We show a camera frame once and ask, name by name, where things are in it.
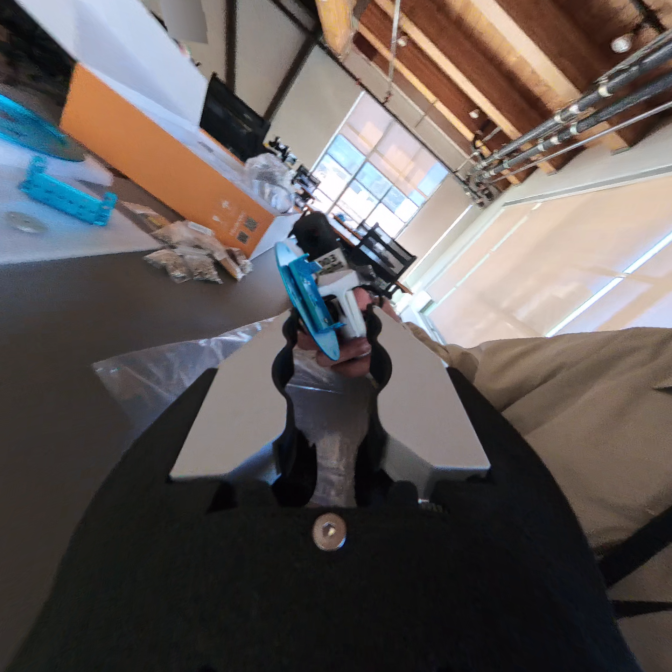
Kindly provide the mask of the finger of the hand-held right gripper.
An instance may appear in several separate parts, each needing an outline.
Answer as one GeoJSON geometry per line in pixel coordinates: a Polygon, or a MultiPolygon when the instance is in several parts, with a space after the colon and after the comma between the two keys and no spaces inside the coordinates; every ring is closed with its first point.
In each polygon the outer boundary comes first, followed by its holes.
{"type": "Polygon", "coordinates": [[[308,268],[308,255],[298,247],[295,240],[282,240],[275,244],[275,262],[278,269],[289,267],[298,261],[299,267],[308,268]]]}

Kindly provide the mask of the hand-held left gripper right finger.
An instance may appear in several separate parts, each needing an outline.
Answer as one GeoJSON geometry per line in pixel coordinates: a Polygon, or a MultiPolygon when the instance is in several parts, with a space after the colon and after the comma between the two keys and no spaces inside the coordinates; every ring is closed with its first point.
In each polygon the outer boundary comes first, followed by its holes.
{"type": "Polygon", "coordinates": [[[485,477],[491,463],[444,361],[382,308],[367,310],[372,472],[412,483],[421,499],[441,481],[485,477]]]}

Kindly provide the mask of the blue round metal plate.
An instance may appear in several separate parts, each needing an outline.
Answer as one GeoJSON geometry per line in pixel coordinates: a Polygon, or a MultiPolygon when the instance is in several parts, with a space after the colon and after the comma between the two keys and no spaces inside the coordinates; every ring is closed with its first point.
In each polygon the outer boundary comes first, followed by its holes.
{"type": "MultiPolygon", "coordinates": [[[[321,269],[318,270],[318,271],[314,274],[314,278],[315,278],[316,284],[317,284],[317,277],[318,277],[318,274],[319,274],[319,272],[322,270],[322,266],[321,266],[320,264],[319,264],[319,266],[321,267],[321,269]]],[[[300,317],[300,319],[301,319],[301,321],[302,321],[302,323],[303,323],[305,329],[307,330],[308,334],[309,334],[309,335],[312,337],[312,339],[315,341],[315,343],[317,344],[318,348],[319,348],[319,349],[320,349],[320,350],[321,350],[321,351],[322,351],[322,352],[323,352],[329,359],[331,359],[331,360],[337,360],[337,359],[339,359],[339,358],[340,358],[340,346],[339,346],[339,345],[340,345],[340,342],[339,342],[339,338],[338,338],[338,335],[337,335],[337,330],[336,330],[336,331],[329,331],[329,332],[327,332],[327,333],[323,333],[323,334],[317,334],[317,333],[312,334],[312,333],[309,331],[309,329],[308,329],[308,327],[306,326],[306,324],[304,323],[304,321],[303,321],[303,319],[302,319],[302,316],[301,316],[299,310],[293,305],[292,300],[295,298],[295,297],[293,296],[293,294],[294,294],[293,289],[294,289],[294,288],[293,288],[293,286],[292,286],[292,282],[289,280],[289,272],[288,272],[288,268],[287,268],[287,267],[282,267],[281,269],[278,269],[278,271],[279,271],[280,276],[281,276],[281,279],[282,279],[282,281],[283,281],[283,284],[284,284],[284,288],[285,288],[285,290],[286,290],[286,293],[287,293],[288,297],[290,298],[290,302],[291,302],[292,306],[293,306],[293,307],[296,309],[296,311],[298,312],[298,315],[299,315],[299,317],[300,317]]],[[[337,318],[337,313],[332,314],[332,315],[333,315],[333,317],[334,317],[337,321],[339,321],[338,318],[337,318]]]]}

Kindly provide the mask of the clear plastic bag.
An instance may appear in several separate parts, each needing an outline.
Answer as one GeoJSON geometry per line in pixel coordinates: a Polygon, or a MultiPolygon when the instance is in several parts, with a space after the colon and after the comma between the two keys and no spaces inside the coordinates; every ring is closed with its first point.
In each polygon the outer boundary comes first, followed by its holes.
{"type": "MultiPolygon", "coordinates": [[[[92,368],[138,435],[204,371],[217,367],[271,322],[270,318],[212,338],[124,353],[92,368]]],[[[294,375],[287,391],[296,425],[316,449],[316,486],[310,501],[352,508],[357,449],[368,428],[372,383],[320,366],[312,349],[296,346],[293,358],[294,375]]]]}

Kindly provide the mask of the person's right forearm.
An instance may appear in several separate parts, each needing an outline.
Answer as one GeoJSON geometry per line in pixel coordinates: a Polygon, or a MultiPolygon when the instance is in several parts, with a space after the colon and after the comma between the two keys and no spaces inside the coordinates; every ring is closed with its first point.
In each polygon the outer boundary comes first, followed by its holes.
{"type": "Polygon", "coordinates": [[[671,329],[440,345],[534,449],[604,552],[671,505],[671,329]]]}

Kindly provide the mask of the person's right hand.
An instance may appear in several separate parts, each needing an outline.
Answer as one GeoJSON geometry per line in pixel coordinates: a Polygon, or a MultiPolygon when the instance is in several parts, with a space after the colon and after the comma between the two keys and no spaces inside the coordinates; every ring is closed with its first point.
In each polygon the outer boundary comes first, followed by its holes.
{"type": "MultiPolygon", "coordinates": [[[[401,318],[395,313],[389,299],[376,296],[365,288],[355,288],[353,295],[363,315],[366,313],[368,306],[374,304],[379,306],[395,322],[401,323],[401,318]]],[[[372,349],[366,337],[342,340],[339,347],[340,357],[337,360],[329,359],[303,329],[298,331],[296,346],[298,349],[313,352],[318,366],[342,376],[357,378],[366,376],[370,371],[372,349]]]]}

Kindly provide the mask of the large window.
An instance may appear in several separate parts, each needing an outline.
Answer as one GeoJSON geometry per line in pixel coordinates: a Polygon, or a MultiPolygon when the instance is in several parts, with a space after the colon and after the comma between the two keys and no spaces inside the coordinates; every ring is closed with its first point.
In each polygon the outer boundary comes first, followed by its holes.
{"type": "Polygon", "coordinates": [[[397,238],[449,176],[447,166],[392,124],[371,147],[341,130],[316,164],[315,206],[364,234],[397,238]]]}

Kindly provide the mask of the clear bag with dark parts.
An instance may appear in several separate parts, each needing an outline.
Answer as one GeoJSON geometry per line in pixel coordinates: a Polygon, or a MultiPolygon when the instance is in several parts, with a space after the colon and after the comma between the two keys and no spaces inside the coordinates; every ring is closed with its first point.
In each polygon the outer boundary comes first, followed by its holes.
{"type": "Polygon", "coordinates": [[[274,153],[252,156],[245,162],[248,188],[264,204],[279,214],[294,208],[294,172],[274,153]]]}

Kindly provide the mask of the black equipment case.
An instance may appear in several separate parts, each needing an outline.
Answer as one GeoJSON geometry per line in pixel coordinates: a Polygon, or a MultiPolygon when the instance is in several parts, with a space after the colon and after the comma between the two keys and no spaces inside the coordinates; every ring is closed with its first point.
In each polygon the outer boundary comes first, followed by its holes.
{"type": "Polygon", "coordinates": [[[270,128],[214,72],[208,81],[199,127],[242,162],[268,153],[264,139],[270,128]]]}

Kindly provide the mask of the orange and white cardboard box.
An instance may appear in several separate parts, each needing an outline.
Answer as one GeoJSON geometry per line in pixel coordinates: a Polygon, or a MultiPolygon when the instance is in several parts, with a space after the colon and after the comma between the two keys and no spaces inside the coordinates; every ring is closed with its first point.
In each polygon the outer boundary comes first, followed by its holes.
{"type": "Polygon", "coordinates": [[[206,79],[140,1],[18,1],[74,61],[59,126],[250,259],[285,237],[244,165],[200,128],[206,79]]]}

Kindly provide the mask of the white foam sheet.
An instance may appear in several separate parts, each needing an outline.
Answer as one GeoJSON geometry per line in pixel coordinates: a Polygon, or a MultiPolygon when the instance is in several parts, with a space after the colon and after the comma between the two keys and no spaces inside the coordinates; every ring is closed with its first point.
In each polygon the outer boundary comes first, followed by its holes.
{"type": "Polygon", "coordinates": [[[19,186],[34,151],[1,141],[1,264],[152,251],[154,238],[115,208],[106,226],[92,226],[27,197],[19,186]],[[15,211],[47,224],[45,235],[8,226],[4,214],[15,211]]]}

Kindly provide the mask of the silver round flange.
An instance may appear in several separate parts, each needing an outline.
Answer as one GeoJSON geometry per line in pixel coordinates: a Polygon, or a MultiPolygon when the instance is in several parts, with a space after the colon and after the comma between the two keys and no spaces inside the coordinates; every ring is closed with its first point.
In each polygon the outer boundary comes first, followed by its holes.
{"type": "Polygon", "coordinates": [[[8,226],[17,231],[31,235],[44,235],[49,232],[47,224],[38,218],[23,212],[10,211],[4,214],[8,226]]]}

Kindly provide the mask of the black ceiling pipes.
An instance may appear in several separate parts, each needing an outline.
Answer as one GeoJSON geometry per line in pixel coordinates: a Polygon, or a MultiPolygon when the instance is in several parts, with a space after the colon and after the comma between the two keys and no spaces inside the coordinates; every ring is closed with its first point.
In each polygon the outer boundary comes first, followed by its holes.
{"type": "Polygon", "coordinates": [[[589,140],[601,139],[669,109],[670,104],[661,104],[653,110],[610,126],[589,139],[578,139],[580,135],[611,122],[631,108],[670,91],[671,72],[661,71],[670,63],[671,29],[667,29],[602,74],[575,101],[476,162],[461,178],[466,195],[475,204],[483,206],[496,198],[499,182],[564,156],[583,147],[589,140]]]}

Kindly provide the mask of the person's beige jacket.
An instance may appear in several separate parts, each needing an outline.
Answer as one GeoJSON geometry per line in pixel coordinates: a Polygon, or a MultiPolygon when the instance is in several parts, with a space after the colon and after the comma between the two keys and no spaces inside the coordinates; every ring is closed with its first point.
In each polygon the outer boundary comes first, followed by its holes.
{"type": "MultiPolygon", "coordinates": [[[[589,541],[596,556],[602,557],[629,538],[638,524],[609,520],[590,529],[589,541]]],[[[671,547],[660,551],[643,567],[608,589],[617,601],[671,602],[671,547]]],[[[626,617],[619,627],[644,671],[671,670],[671,611],[626,617]]]]}

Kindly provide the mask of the wide blue perforated bracket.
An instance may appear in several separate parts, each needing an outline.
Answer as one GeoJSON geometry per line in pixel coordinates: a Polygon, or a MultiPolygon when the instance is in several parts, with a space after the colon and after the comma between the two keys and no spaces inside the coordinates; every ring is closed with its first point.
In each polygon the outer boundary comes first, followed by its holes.
{"type": "Polygon", "coordinates": [[[92,226],[106,226],[118,201],[112,192],[94,197],[46,174],[41,156],[30,161],[19,189],[30,199],[92,226]]]}

